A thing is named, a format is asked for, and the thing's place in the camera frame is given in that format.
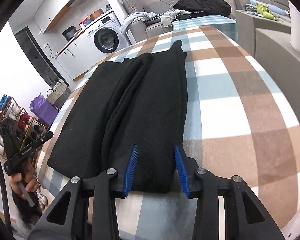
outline beige pillow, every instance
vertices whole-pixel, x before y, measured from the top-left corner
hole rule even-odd
[[[137,0],[122,0],[122,3],[128,14],[145,11],[142,5]]]

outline black jacket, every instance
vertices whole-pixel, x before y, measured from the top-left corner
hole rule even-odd
[[[124,174],[133,147],[138,161],[132,190],[165,193],[182,144],[187,87],[182,42],[98,66],[74,104],[48,165],[71,178],[108,168]]]
[[[231,13],[230,5],[223,0],[180,0],[173,8],[189,12],[203,12],[202,16],[222,15],[228,17]]]

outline ceiling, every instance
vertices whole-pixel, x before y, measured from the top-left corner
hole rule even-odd
[[[23,23],[31,20],[43,1],[44,0],[24,0],[9,19],[11,28],[16,29]]]

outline black door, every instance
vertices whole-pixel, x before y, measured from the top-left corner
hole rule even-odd
[[[117,33],[109,28],[102,28],[94,34],[94,44],[103,53],[112,53],[119,46]]]
[[[28,27],[16,33],[15,37],[31,64],[51,88],[56,84],[52,84],[52,82],[59,79],[63,79],[68,86],[68,83],[62,78],[60,73],[41,50]]]

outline plaid tablecloth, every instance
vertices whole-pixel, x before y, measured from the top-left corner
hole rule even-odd
[[[174,21],[172,24],[174,31],[195,26],[212,26],[222,31],[235,42],[238,42],[237,22],[222,15],[208,15],[188,20]]]
[[[50,129],[54,137],[43,145],[37,164],[40,183],[57,195],[69,180],[48,167],[47,160],[97,66],[106,60],[122,62],[125,57],[164,51],[176,40],[183,42],[182,49],[188,53],[185,152],[217,176],[242,176],[278,226],[284,227],[300,212],[300,125],[262,66],[213,27],[186,28],[149,38],[109,55],[90,69]],[[222,197],[219,204],[222,236]],[[116,200],[116,206],[122,239],[191,239],[196,200],[188,200],[180,192],[178,181],[169,194],[132,192],[125,200]]]

